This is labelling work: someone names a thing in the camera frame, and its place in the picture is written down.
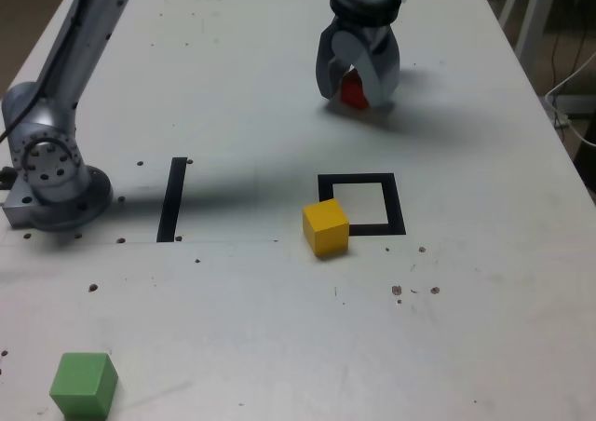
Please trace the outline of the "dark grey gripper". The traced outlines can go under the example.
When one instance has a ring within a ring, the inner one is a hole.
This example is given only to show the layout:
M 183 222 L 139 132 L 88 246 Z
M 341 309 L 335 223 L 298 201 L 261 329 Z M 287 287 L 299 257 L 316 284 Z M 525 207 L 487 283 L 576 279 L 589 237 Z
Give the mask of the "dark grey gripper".
M 340 89 L 341 101 L 355 109 L 386 107 L 399 72 L 400 51 L 390 25 L 367 27 L 337 19 L 320 35 L 316 79 L 326 99 Z

